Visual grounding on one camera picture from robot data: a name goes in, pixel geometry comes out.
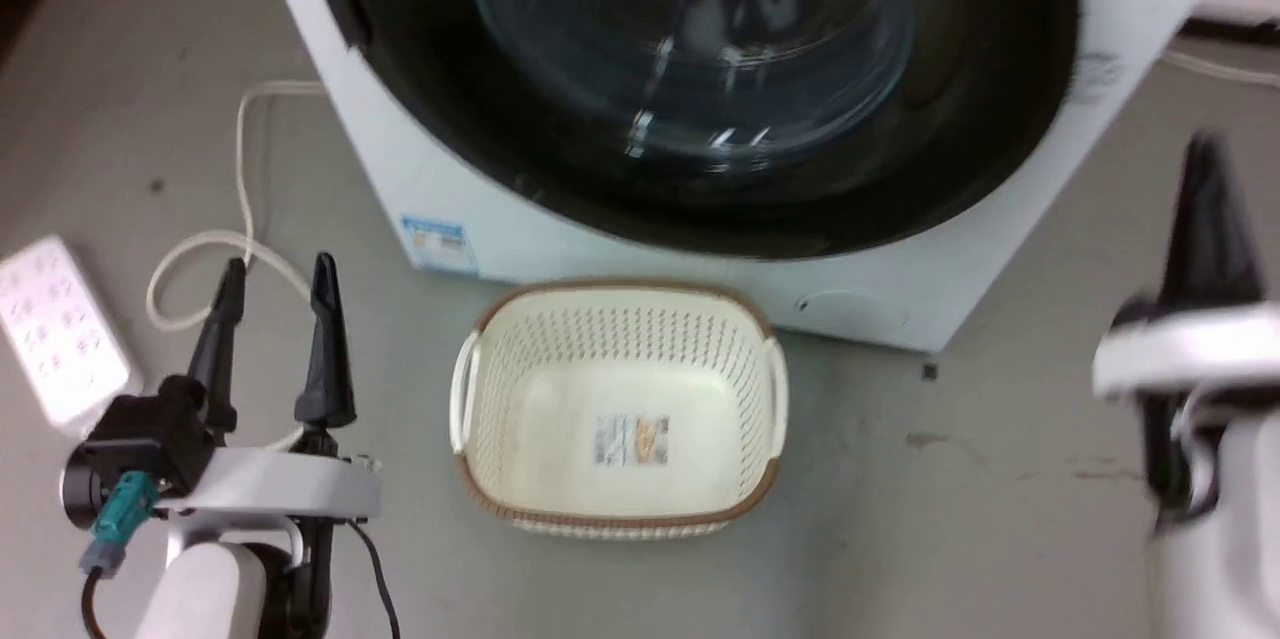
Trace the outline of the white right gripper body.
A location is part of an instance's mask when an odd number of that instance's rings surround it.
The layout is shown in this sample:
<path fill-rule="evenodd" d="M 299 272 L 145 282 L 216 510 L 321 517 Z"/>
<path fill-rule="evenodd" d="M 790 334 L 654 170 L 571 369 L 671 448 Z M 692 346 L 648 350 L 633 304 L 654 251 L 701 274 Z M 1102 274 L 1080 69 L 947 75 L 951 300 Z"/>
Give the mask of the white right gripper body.
<path fill-rule="evenodd" d="M 1162 522 L 1221 514 L 1280 531 L 1280 305 L 1197 310 L 1107 330 L 1097 400 L 1133 405 Z"/>

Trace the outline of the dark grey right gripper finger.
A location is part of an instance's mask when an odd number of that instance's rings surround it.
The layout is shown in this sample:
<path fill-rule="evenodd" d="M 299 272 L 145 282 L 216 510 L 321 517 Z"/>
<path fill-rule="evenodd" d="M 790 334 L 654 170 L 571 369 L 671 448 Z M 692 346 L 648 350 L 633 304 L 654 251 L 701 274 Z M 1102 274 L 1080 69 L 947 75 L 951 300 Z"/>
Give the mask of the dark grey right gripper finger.
<path fill-rule="evenodd" d="M 1158 310 L 1189 312 L 1265 300 L 1265 273 L 1228 143 L 1217 132 L 1197 132 L 1185 151 Z"/>

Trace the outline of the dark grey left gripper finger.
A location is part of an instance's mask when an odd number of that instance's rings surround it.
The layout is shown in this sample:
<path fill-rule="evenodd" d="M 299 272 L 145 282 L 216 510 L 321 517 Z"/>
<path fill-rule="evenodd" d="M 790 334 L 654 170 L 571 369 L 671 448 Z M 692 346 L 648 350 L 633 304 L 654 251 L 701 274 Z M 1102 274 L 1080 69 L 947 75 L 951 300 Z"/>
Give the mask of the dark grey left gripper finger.
<path fill-rule="evenodd" d="M 233 433 L 238 421 L 230 402 L 230 383 L 236 330 L 244 311 L 244 261 L 229 260 L 201 327 L 187 373 L 187 376 L 204 388 L 204 424 L 216 437 Z"/>
<path fill-rule="evenodd" d="M 316 429 L 346 428 L 357 420 L 357 411 L 337 261 L 328 252 L 315 259 L 310 306 L 314 337 L 294 420 Z"/>

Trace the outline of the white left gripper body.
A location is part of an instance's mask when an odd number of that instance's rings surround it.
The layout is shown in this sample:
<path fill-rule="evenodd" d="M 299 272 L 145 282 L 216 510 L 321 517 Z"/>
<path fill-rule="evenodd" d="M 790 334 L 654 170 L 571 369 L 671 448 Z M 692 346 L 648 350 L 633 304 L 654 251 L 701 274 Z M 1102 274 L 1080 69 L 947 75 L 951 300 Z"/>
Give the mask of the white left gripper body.
<path fill-rule="evenodd" d="M 265 528 L 287 519 L 378 519 L 383 483 L 343 458 L 262 447 L 218 447 L 195 488 L 163 498 L 173 521 L 216 528 Z"/>

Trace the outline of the round black glass washer door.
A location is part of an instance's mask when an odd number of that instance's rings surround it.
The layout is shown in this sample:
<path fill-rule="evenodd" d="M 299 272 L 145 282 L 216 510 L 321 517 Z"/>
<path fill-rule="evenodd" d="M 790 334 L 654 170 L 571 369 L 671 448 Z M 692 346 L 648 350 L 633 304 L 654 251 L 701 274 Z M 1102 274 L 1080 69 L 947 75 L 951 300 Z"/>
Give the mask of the round black glass washer door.
<path fill-rule="evenodd" d="M 1004 184 L 1080 0 L 324 0 L 467 165 L 579 225 L 769 260 L 927 232 Z"/>

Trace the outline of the white front-load washing machine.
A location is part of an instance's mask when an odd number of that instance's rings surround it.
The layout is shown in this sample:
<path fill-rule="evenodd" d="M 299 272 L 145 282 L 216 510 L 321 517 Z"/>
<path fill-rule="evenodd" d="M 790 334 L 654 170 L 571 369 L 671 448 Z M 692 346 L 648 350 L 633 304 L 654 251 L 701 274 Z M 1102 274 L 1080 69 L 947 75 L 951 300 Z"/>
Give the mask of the white front-load washing machine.
<path fill-rule="evenodd" d="M 1036 150 L 1004 184 L 901 241 L 769 260 L 625 241 L 522 200 L 417 124 L 343 41 L 324 0 L 285 0 L 403 252 L 402 215 L 454 223 L 466 231 L 483 280 L 714 283 L 749 296 L 778 327 L 927 353 L 942 350 L 987 296 L 1199 3 L 1080 0 L 1068 92 Z"/>

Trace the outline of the blue energy label sticker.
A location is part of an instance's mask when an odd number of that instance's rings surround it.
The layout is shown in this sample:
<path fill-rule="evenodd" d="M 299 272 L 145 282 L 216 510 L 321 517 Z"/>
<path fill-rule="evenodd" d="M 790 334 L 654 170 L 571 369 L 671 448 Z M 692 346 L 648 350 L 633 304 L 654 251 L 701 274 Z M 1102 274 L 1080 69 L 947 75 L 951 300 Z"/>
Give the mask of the blue energy label sticker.
<path fill-rule="evenodd" d="M 421 270 L 477 277 L 479 266 L 463 225 L 412 215 L 399 218 L 404 252 Z"/>

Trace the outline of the white power strip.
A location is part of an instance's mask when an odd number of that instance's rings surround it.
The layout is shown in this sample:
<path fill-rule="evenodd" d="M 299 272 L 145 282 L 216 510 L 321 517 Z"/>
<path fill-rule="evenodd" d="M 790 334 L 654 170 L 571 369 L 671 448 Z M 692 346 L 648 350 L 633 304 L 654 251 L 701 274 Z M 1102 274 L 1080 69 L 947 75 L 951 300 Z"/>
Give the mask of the white power strip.
<path fill-rule="evenodd" d="M 67 242 L 46 236 L 0 261 L 0 327 L 44 416 L 86 437 L 143 378 Z"/>

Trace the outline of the cream plastic laundry basket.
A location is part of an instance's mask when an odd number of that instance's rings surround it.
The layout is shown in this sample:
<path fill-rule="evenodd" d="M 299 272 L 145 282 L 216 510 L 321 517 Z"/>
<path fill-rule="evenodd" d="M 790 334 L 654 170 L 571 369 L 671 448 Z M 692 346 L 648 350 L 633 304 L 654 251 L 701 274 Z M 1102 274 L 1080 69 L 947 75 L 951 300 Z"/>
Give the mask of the cream plastic laundry basket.
<path fill-rule="evenodd" d="M 460 348 L 449 442 L 470 496 L 525 531 L 664 540 L 718 531 L 774 484 L 788 432 L 780 339 L 744 295 L 605 278 L 526 286 Z M 669 416 L 668 464 L 593 460 L 596 416 Z"/>

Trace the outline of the paper label inside basket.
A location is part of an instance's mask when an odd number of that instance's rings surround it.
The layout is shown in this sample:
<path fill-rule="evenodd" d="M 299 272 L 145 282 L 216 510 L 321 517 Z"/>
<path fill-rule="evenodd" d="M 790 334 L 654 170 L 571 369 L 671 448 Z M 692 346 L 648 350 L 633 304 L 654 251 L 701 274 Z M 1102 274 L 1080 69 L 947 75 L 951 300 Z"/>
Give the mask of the paper label inside basket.
<path fill-rule="evenodd" d="M 593 460 L 605 467 L 668 464 L 669 416 L 604 414 L 593 430 Z"/>

